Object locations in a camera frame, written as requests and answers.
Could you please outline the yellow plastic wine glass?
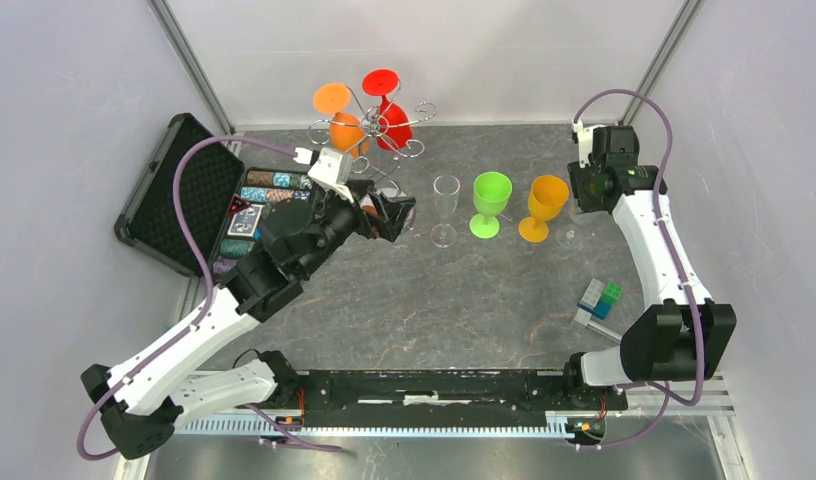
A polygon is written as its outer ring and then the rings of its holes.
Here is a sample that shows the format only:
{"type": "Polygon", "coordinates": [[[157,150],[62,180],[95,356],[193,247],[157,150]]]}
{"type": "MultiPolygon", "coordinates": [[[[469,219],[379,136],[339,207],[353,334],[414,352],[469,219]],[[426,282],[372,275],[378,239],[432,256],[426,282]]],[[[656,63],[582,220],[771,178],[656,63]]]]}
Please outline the yellow plastic wine glass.
{"type": "Polygon", "coordinates": [[[557,176],[542,175],[534,179],[529,190],[527,208],[529,216],[518,225],[522,239],[540,243],[549,235],[549,221],[557,217],[569,198],[566,182],[557,176]]]}

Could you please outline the clear wine glass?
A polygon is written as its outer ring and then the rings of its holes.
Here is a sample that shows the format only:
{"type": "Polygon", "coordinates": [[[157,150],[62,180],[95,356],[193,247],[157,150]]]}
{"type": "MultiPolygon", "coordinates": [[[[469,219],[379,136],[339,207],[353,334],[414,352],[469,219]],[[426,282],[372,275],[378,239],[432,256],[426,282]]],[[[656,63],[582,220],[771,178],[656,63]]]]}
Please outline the clear wine glass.
{"type": "Polygon", "coordinates": [[[433,182],[433,191],[438,223],[432,227],[430,239],[435,246],[448,248],[457,240],[452,219],[458,205],[460,181],[453,175],[440,175],[433,182]]]}
{"type": "Polygon", "coordinates": [[[562,215],[563,223],[555,233],[557,243],[568,250],[581,251],[592,237],[598,214],[585,212],[572,200],[562,215]]]}

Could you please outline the red plastic wine glass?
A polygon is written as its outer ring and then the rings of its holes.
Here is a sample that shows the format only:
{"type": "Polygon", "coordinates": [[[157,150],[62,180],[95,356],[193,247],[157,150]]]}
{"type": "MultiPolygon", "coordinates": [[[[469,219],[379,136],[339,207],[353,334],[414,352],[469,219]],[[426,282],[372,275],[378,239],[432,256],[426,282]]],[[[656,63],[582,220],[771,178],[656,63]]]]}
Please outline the red plastic wine glass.
{"type": "Polygon", "coordinates": [[[407,114],[389,97],[390,94],[397,92],[399,86],[397,73],[390,69],[373,70],[361,83],[362,90],[367,95],[380,98],[375,122],[381,133],[377,138],[377,144],[383,150],[402,150],[413,138],[412,127],[407,125],[407,114]]]}

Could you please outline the orange plastic wine glass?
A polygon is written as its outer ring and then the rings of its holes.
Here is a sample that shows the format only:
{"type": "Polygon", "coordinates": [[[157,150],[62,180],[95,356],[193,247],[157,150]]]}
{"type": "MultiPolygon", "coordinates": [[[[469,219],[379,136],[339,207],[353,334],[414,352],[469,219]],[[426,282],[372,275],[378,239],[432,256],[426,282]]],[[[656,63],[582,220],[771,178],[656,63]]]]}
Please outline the orange plastic wine glass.
{"type": "Polygon", "coordinates": [[[353,158],[364,156],[369,149],[367,136],[360,120],[346,111],[353,94],[343,83],[332,82],[321,86],[313,95],[314,108],[329,119],[329,139],[334,149],[353,158]]]}

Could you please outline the green plastic wine glass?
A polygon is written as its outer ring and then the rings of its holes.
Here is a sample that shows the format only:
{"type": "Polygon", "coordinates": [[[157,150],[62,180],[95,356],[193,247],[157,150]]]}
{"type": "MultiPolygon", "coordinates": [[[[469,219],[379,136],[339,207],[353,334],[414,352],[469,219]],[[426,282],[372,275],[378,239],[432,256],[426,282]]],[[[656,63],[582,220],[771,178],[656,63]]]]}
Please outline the green plastic wine glass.
{"type": "Polygon", "coordinates": [[[473,204],[477,213],[469,222],[474,236],[490,239],[498,234],[498,216],[508,205],[512,191],[513,184],[503,173],[487,171],[476,177],[473,184],[473,204]]]}

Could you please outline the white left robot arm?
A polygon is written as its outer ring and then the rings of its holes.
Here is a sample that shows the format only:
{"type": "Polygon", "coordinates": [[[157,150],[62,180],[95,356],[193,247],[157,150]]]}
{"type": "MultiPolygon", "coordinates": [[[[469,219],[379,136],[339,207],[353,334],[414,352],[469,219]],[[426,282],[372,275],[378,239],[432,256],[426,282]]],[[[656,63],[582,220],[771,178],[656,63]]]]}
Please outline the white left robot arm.
{"type": "Polygon", "coordinates": [[[76,441],[86,460],[114,454],[133,460],[163,445],[183,425],[226,408],[268,401],[290,405],[297,379],[264,360],[211,374],[189,375],[236,338],[254,330],[302,294],[308,281],[353,234],[394,242],[416,206],[367,183],[348,198],[319,187],[305,200],[270,206],[259,237],[190,314],[138,354],[80,376],[93,401],[76,441]]]}

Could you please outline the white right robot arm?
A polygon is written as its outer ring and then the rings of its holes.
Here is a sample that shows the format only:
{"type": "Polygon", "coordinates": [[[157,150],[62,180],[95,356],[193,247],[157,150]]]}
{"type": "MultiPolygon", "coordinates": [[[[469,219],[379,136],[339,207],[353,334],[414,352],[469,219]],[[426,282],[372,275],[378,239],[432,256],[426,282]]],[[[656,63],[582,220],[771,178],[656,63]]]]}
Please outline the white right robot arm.
{"type": "Polygon", "coordinates": [[[672,222],[667,186],[654,165],[638,162],[630,126],[572,126],[578,160],[567,166],[584,213],[605,212],[620,228],[637,270],[644,311],[616,347],[579,355],[561,382],[575,408],[602,387],[711,379],[735,330],[733,307],[718,303],[692,268],[672,222]]]}

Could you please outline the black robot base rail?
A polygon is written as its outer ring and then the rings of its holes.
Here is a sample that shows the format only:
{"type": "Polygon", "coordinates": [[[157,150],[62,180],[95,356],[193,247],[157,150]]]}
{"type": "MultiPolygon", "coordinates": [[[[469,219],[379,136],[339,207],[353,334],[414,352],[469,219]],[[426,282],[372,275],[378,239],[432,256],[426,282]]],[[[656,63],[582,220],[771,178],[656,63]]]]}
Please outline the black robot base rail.
{"type": "Polygon", "coordinates": [[[600,418],[623,412],[625,395],[581,383],[571,367],[454,370],[295,370],[279,351],[257,352],[277,390],[261,407],[298,410],[295,424],[363,432],[519,432],[547,415],[600,418]]]}

